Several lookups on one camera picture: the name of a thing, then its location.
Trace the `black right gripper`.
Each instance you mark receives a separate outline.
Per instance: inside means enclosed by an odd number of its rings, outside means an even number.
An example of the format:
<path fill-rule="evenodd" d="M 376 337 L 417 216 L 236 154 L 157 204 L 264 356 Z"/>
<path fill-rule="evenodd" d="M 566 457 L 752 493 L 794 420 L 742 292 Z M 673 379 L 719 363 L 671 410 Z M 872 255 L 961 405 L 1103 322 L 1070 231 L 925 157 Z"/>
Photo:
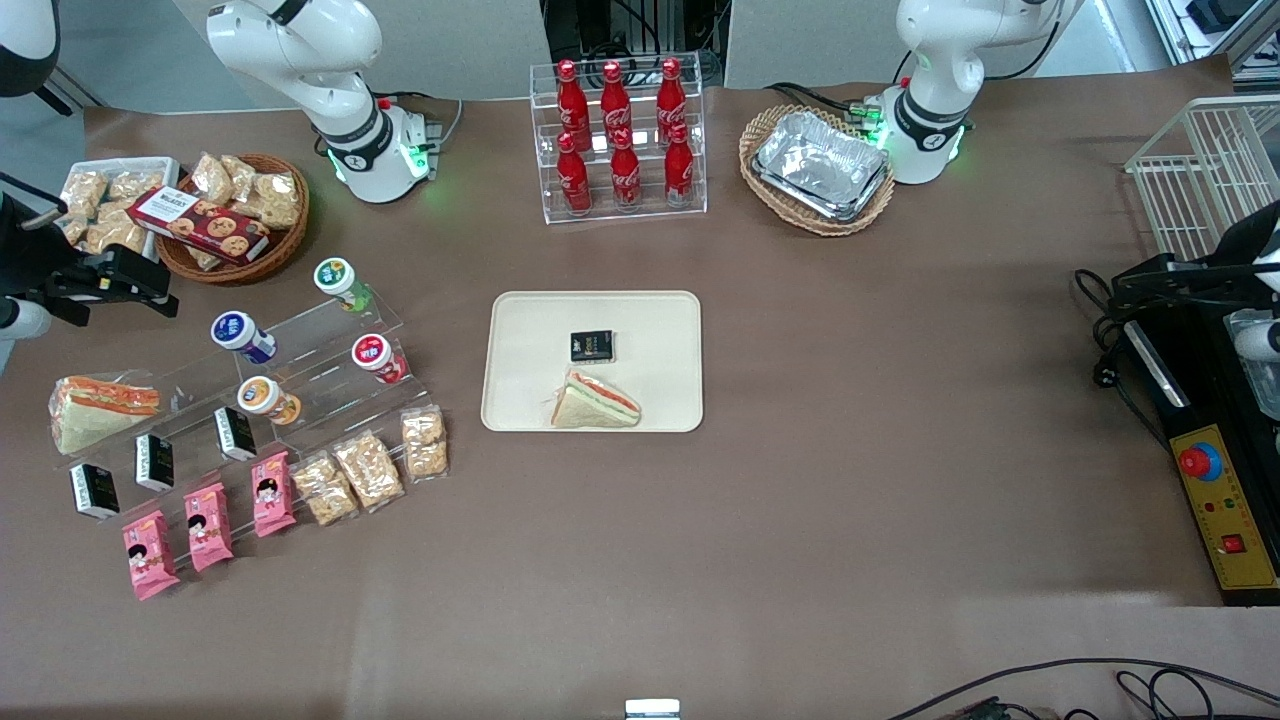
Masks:
<path fill-rule="evenodd" d="M 52 224 L 27 229 L 36 219 L 23 202 L 3 195 L 3 296 L 35 304 L 74 327 L 88 325 L 90 309 L 70 296 L 96 286 L 110 291 L 109 304 L 134 304 L 169 319 L 177 316 L 180 302 L 169 293 L 172 277 L 161 263 L 120 245 L 109 245 L 92 260 Z"/>

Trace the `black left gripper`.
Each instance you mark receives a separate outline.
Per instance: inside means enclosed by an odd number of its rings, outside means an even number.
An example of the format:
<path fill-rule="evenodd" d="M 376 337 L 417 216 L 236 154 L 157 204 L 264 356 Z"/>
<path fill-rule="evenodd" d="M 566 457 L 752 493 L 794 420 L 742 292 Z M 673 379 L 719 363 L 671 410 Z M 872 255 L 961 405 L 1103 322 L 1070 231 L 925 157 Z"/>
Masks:
<path fill-rule="evenodd" d="M 1135 313 L 1149 305 L 1188 304 L 1202 307 L 1262 307 L 1265 283 L 1256 275 L 1213 275 L 1210 270 L 1244 266 L 1249 259 L 1197 258 L 1178 260 L 1171 252 L 1157 254 L 1135 273 L 1112 278 L 1112 313 Z"/>

